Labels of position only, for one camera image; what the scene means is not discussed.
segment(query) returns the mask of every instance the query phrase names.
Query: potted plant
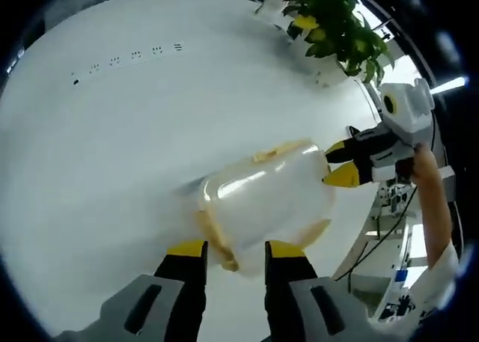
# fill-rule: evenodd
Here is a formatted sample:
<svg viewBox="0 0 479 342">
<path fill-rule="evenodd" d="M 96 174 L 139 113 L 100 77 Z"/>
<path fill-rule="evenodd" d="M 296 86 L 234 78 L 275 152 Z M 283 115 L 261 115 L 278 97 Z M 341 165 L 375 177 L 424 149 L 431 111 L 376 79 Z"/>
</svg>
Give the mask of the potted plant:
<svg viewBox="0 0 479 342">
<path fill-rule="evenodd" d="M 346 76 L 362 73 L 363 82 L 375 76 L 379 85 L 384 69 L 377 59 L 384 54 L 393 67 L 394 60 L 366 19 L 361 22 L 354 16 L 355 6 L 356 0 L 289 0 L 283 14 L 295 19 L 287 33 L 295 41 L 304 40 L 306 57 L 329 57 Z"/>
</svg>

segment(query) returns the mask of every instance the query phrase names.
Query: cable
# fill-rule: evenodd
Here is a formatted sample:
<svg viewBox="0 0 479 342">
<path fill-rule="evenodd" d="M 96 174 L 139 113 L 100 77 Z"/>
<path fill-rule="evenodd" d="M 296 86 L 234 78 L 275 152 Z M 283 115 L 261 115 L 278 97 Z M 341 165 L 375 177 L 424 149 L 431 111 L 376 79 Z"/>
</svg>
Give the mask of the cable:
<svg viewBox="0 0 479 342">
<path fill-rule="evenodd" d="M 336 281 L 339 281 L 341 280 L 342 278 L 344 278 L 346 275 L 348 275 L 349 273 L 353 273 L 353 270 L 364 260 L 367 259 L 367 257 L 372 254 L 374 252 L 374 250 L 376 250 L 379 245 L 382 244 L 382 242 L 388 238 L 389 235 L 391 235 L 391 233 L 394 232 L 394 230 L 397 228 L 397 226 L 399 226 L 399 224 L 403 221 L 403 217 L 404 215 L 406 214 L 406 211 L 407 211 L 407 208 L 409 207 L 409 205 L 411 204 L 411 201 L 412 201 L 412 198 L 414 197 L 415 193 L 416 193 L 416 190 L 418 188 L 415 187 L 414 190 L 412 191 L 412 194 L 411 194 L 411 197 L 409 198 L 409 200 L 407 201 L 407 204 L 406 206 L 404 207 L 404 210 L 403 212 L 400 214 L 399 218 L 397 219 L 397 222 L 394 224 L 394 226 L 391 228 L 391 230 L 389 230 L 386 235 L 384 235 L 379 241 L 378 243 L 367 253 L 364 255 L 363 258 L 360 258 L 350 269 L 348 269 L 343 275 L 339 276 L 338 278 L 336 278 Z"/>
<path fill-rule="evenodd" d="M 358 263 L 359 259 L 361 258 L 364 251 L 366 251 L 367 243 L 364 244 L 364 247 L 361 250 L 361 253 L 358 255 L 355 263 Z M 353 270 L 350 270 L 350 273 L 347 275 L 347 292 L 351 293 L 351 276 L 353 275 Z"/>
<path fill-rule="evenodd" d="M 434 148 L 434 143 L 436 142 L 436 116 L 434 115 L 434 112 L 431 111 L 431 114 L 433 116 L 433 138 L 431 140 L 431 150 L 433 150 Z M 379 241 L 378 243 L 365 255 L 363 256 L 363 258 L 360 258 L 359 260 L 356 261 L 356 263 L 350 268 L 348 269 L 343 275 L 339 276 L 338 278 L 336 278 L 336 281 L 339 281 L 341 280 L 342 278 L 346 277 L 348 274 L 352 274 L 353 273 L 353 270 L 364 260 L 366 260 L 366 258 L 372 254 L 374 252 L 374 250 L 376 250 L 379 245 L 381 245 L 384 240 L 386 240 L 389 235 L 391 235 L 393 233 L 393 231 L 397 228 L 397 226 L 399 226 L 399 224 L 401 223 L 401 221 L 403 220 L 403 217 L 404 215 L 406 214 L 406 211 L 409 207 L 409 205 L 411 204 L 412 202 L 412 198 L 414 198 L 414 195 L 416 193 L 416 191 L 418 191 L 418 187 L 415 187 L 414 190 L 412 191 L 412 194 L 411 194 L 411 197 L 409 198 L 409 200 L 407 201 L 407 204 L 406 206 L 404 207 L 404 210 L 403 212 L 399 215 L 399 218 L 397 219 L 397 222 L 394 224 L 394 226 L 391 228 L 391 230 L 389 230 L 386 235 L 384 235 Z"/>
</svg>

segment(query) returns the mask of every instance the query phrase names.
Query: white tabletop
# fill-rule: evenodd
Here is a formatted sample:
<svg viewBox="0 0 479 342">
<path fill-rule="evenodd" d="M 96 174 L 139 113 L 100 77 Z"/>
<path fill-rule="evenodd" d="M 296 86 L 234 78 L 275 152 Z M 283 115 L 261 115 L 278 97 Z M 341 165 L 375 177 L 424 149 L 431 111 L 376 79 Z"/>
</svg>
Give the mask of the white tabletop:
<svg viewBox="0 0 479 342">
<path fill-rule="evenodd" d="M 361 84 L 318 90 L 256 7 L 108 1 L 49 31 L 15 67 L 0 102 L 1 247 L 50 333 L 84 327 L 154 271 L 183 233 L 162 199 L 172 189 L 285 141 L 327 148 L 346 125 L 376 124 Z M 318 275 L 339 267 L 376 190 L 337 190 L 332 224 L 307 251 Z M 262 278 L 212 266 L 199 340 L 265 338 L 263 295 Z"/>
</svg>

